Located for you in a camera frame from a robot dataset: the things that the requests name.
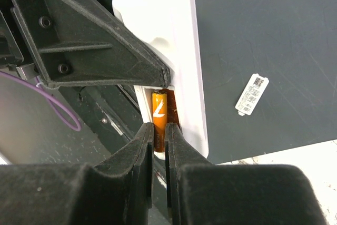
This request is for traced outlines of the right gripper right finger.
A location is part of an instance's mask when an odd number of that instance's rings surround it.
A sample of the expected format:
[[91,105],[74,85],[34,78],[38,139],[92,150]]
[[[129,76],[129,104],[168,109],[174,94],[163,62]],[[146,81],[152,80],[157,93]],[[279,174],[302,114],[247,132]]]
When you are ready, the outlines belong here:
[[175,123],[165,129],[173,224],[326,224],[305,174],[286,164],[214,165]]

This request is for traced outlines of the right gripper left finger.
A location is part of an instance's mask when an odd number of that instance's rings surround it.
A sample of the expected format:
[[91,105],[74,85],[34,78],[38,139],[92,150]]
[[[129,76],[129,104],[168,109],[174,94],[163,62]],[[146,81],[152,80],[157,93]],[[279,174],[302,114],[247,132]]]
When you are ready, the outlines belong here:
[[147,224],[154,126],[96,166],[1,166],[1,224]]

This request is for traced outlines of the white remote control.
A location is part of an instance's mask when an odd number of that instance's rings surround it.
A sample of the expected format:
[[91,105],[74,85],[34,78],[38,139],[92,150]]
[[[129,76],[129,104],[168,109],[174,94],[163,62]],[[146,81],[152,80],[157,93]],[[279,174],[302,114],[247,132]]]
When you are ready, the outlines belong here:
[[180,129],[202,156],[209,154],[195,0],[112,0],[124,26],[170,69]]

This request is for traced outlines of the orange battery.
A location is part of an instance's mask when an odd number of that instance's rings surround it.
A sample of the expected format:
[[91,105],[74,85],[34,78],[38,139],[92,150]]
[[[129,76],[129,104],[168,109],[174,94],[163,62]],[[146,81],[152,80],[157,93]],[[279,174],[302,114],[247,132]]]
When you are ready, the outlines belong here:
[[165,128],[167,124],[167,93],[155,90],[152,93],[152,122],[154,124],[154,151],[165,151]]

